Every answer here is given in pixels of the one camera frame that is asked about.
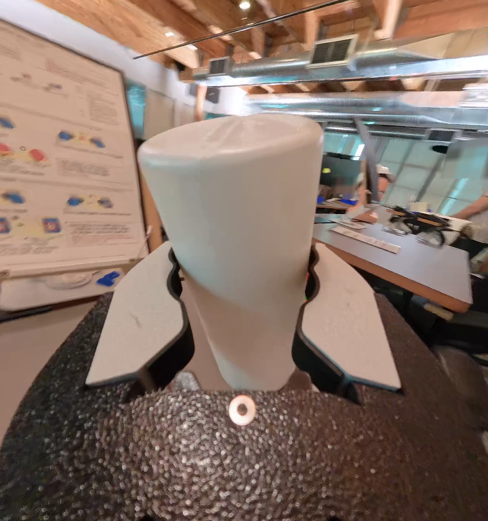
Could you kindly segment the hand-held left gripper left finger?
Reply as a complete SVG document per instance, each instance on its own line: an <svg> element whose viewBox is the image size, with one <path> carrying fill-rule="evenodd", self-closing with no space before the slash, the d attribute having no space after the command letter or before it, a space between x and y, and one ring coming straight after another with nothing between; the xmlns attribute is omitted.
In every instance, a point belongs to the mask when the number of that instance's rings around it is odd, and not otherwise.
<svg viewBox="0 0 488 521"><path fill-rule="evenodd" d="M180 265L162 244L117 284L85 379L88 388L167 387L195 354Z"/></svg>

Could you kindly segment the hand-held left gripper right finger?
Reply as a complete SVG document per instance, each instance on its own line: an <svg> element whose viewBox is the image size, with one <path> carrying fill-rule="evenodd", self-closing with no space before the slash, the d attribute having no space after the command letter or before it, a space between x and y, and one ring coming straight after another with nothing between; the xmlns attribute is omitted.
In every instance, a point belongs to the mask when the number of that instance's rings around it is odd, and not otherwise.
<svg viewBox="0 0 488 521"><path fill-rule="evenodd" d="M313 387L336 395L356 395L358 384L401 391L374 291L323 244L312 245L305 296L291 353Z"/></svg>

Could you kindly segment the white plastic bottle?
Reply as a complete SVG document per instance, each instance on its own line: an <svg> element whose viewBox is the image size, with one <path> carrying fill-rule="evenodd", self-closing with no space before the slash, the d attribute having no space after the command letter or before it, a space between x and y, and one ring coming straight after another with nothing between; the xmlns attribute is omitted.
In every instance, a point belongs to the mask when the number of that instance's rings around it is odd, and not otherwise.
<svg viewBox="0 0 488 521"><path fill-rule="evenodd" d="M278 390L306 273L323 132L303 116L227 116L176 127L138 149L222 378Z"/></svg>

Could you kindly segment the white round disc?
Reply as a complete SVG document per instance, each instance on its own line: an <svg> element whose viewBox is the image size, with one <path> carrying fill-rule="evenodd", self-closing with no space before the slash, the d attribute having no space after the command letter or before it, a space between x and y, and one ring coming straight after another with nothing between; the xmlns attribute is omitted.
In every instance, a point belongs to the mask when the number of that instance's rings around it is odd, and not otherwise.
<svg viewBox="0 0 488 521"><path fill-rule="evenodd" d="M44 278L44 284L53 290L73 290L91 282L91 272L69 272Z"/></svg>

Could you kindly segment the white paper strip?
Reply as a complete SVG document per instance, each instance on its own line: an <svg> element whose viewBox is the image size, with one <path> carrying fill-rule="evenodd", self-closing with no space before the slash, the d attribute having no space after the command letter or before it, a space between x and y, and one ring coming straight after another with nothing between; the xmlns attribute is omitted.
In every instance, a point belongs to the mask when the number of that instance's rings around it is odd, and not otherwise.
<svg viewBox="0 0 488 521"><path fill-rule="evenodd" d="M386 241L383 241L381 239L373 238L368 235L365 235L364 233L360 233L358 231L355 231L353 229L349 229L346 227L338 226L338 227L329 227L329 231L338 233L344 237L351 238L353 240L362 242L364 244L371 245L375 248L378 248L383 251L387 251L393 254L398 254L401 250L401 246L392 244Z"/></svg>

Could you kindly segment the black monitor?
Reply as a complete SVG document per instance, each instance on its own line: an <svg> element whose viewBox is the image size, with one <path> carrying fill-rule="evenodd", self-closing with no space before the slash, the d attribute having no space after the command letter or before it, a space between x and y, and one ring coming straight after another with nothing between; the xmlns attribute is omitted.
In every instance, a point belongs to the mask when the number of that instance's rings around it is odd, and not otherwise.
<svg viewBox="0 0 488 521"><path fill-rule="evenodd" d="M362 161L342 154L325 153L322 156L319 185L333 194L351 194L362 174Z"/></svg>

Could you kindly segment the printed instruction sheet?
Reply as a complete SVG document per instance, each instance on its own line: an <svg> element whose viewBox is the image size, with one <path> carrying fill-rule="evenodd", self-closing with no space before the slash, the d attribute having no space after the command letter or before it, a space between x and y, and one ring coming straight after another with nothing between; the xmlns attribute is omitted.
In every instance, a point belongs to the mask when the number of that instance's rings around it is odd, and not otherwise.
<svg viewBox="0 0 488 521"><path fill-rule="evenodd" d="M0 20L0 278L148 253L122 72Z"/></svg>

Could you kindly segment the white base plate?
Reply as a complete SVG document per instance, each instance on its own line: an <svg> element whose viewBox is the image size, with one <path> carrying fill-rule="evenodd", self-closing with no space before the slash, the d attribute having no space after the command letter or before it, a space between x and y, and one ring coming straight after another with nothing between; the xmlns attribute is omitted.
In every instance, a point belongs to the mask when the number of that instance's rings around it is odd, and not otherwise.
<svg viewBox="0 0 488 521"><path fill-rule="evenodd" d="M99 277L112 270L119 270L123 273L123 276L117 280L115 286L104 288L96 285L96 280ZM78 289L53 290L44 284L44 278L64 273L15 277L4 280L0 285L0 310L17 311L33 309L101 296L105 292L115 290L127 271L123 267L109 267L104 269L93 268L84 271L71 272L91 272L93 273L91 282Z"/></svg>

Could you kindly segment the silver ventilation duct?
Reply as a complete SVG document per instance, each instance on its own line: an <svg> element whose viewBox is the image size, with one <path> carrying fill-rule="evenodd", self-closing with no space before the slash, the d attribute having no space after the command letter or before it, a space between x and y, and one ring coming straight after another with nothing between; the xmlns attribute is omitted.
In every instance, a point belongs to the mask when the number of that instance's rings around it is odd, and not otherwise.
<svg viewBox="0 0 488 521"><path fill-rule="evenodd" d="M215 58L194 70L197 84L244 87L296 83L488 75L488 27L424 39L370 42L357 35L317 42L311 51L282 58L236 62Z"/></svg>
<svg viewBox="0 0 488 521"><path fill-rule="evenodd" d="M488 101L459 92L373 92L251 95L248 113L285 113L319 122L463 129L488 132Z"/></svg>

